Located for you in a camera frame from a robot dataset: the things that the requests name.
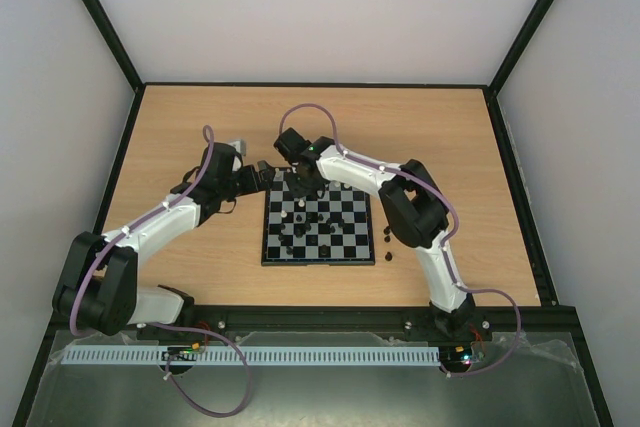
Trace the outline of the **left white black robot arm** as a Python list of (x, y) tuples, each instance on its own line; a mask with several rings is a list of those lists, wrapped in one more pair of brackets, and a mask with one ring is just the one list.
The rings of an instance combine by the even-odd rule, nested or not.
[(220, 213), (223, 204), (270, 189), (275, 168), (265, 161), (244, 164), (239, 146), (208, 146), (200, 165), (150, 211), (109, 232), (83, 232), (74, 238), (52, 300), (74, 335), (114, 335), (128, 325), (178, 320), (187, 294), (166, 286), (144, 287), (139, 270), (172, 241)]

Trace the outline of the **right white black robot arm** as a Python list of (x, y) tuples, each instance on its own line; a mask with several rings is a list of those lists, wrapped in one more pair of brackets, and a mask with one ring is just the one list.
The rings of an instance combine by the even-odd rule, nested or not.
[(274, 148), (292, 168), (285, 179), (296, 199), (309, 199), (332, 182), (378, 199), (393, 236), (416, 252), (428, 283), (435, 327), (450, 339), (470, 328), (475, 302), (450, 247), (457, 228), (450, 227), (448, 219), (457, 216), (421, 162), (384, 163), (353, 153), (328, 137), (311, 142), (293, 128), (279, 133)]

